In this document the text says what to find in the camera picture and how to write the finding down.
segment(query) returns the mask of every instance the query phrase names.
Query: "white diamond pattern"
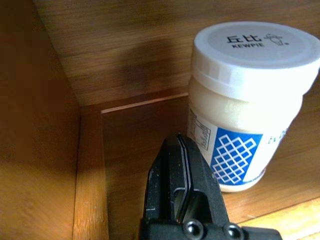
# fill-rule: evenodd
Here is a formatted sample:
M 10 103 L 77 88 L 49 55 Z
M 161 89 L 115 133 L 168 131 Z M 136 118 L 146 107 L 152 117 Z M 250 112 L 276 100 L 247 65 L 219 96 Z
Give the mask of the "white diamond pattern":
M 243 142 L 240 137 L 231 140 L 227 134 L 219 137 L 221 146 L 216 150 L 218 155 L 214 157 L 213 172 L 217 180 L 223 183 L 236 184 L 241 181 L 241 175 L 245 173 L 244 167 L 248 165 L 247 159 L 252 156 L 251 149 L 257 144 L 250 138 Z

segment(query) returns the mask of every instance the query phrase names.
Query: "wooden shelf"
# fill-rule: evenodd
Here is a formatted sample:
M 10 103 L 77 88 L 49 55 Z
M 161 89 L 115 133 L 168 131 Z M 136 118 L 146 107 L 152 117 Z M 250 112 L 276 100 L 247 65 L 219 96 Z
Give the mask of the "wooden shelf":
M 320 197 L 319 92 L 317 83 L 305 96 L 261 181 L 246 191 L 223 194 L 232 222 L 258 219 Z M 102 115 L 110 239 L 131 239 L 138 230 L 148 170 L 165 137 L 185 133 L 187 113 L 188 98 L 180 97 Z M 315 217 L 302 211 L 302 218 Z M 314 233 L 300 231 L 301 237 Z

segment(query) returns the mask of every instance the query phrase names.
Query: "wooden cabinet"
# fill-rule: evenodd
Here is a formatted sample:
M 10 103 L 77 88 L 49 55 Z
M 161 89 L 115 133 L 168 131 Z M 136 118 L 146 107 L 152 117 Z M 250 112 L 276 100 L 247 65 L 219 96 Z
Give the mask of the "wooden cabinet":
M 186 130 L 195 34 L 245 20 L 320 38 L 319 11 L 318 0 L 3 0 L 0 239 L 131 238 L 162 140 Z M 319 96 L 318 79 L 263 179 L 223 195 L 232 221 L 320 238 Z

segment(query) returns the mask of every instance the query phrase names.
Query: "recessed wooden panel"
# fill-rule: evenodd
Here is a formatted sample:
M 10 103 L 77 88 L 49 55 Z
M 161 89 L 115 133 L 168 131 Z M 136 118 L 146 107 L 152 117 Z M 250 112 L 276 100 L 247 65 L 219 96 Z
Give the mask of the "recessed wooden panel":
M 127 240 L 135 235 L 143 215 L 148 170 L 165 137 L 171 132 L 186 132 L 187 113 L 188 98 L 181 97 L 103 115 L 110 239 Z M 263 178 L 248 190 L 223 194 L 230 220 L 240 223 L 319 198 L 319 157 L 318 79 L 304 96 L 302 109 Z M 308 229 L 316 229 L 317 213 L 301 210 L 299 214 L 315 223 Z M 285 239 L 293 239 L 288 232 L 283 234 Z M 305 237 L 311 232 L 300 228 L 295 234 Z
M 318 0 L 34 0 L 82 106 L 186 86 L 194 36 L 228 21 L 320 37 Z
M 1 4 L 0 239 L 71 240 L 79 105 L 32 2 Z

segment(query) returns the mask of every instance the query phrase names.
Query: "wooden board edge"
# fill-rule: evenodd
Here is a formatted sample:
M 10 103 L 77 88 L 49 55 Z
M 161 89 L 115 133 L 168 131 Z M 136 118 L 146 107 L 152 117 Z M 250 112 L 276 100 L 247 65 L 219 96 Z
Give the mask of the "wooden board edge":
M 100 112 L 81 116 L 73 240 L 109 240 Z
M 104 103 L 98 103 L 93 105 L 83 106 L 81 108 L 81 115 L 93 114 L 93 113 L 108 113 L 111 111 L 118 110 L 123 106 L 123 109 L 132 108 L 140 106 L 141 104 L 155 103 L 163 100 L 168 100 L 172 98 L 178 98 L 188 95 L 188 86 L 174 87 L 162 91 L 147 93 L 138 96 L 132 96 L 124 99 L 119 99 L 115 101 L 108 101 Z
M 283 240 L 303 239 L 320 230 L 320 197 L 239 224 L 276 229 Z

